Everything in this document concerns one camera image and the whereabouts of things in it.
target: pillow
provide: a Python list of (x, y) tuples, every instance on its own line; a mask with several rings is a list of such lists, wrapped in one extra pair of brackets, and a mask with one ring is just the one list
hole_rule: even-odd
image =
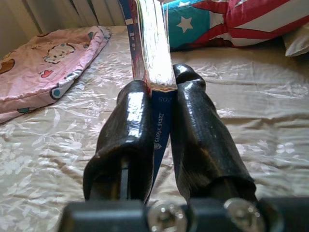
[(0, 124), (55, 103), (105, 47), (104, 27), (33, 37), (0, 60)]
[(164, 8), (171, 51), (257, 44), (309, 22), (308, 0), (175, 0)]
[(309, 23), (283, 36), (285, 56), (295, 57), (309, 52)]

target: teal fabric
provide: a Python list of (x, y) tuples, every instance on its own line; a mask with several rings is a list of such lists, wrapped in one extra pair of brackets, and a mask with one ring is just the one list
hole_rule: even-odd
[(192, 7), (201, 0), (176, 0), (164, 5), (169, 10), (169, 43), (171, 50), (185, 48), (210, 28), (207, 10)]

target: metal screw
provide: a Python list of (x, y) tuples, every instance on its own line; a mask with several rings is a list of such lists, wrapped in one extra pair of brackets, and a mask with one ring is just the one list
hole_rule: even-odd
[(148, 226), (152, 232), (185, 232), (187, 219), (179, 206), (157, 202), (148, 212)]
[(241, 198), (231, 198), (224, 203), (232, 222), (244, 232), (264, 232), (265, 223), (258, 209)]

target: bedsheet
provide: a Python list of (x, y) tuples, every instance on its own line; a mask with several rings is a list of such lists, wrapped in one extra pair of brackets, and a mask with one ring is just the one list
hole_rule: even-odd
[[(84, 167), (132, 80), (125, 27), (56, 103), (0, 124), (0, 231), (55, 231), (63, 207), (83, 201)], [(283, 43), (172, 54), (191, 65), (229, 128), (257, 184), (257, 196), (309, 195), (308, 56), (286, 58)], [(170, 145), (150, 203), (183, 203)]]

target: pink hello kitty blanket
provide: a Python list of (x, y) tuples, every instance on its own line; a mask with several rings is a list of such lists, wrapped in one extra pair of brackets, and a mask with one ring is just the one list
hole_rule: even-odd
[(0, 123), (56, 102), (107, 44), (104, 27), (38, 35), (0, 60)]

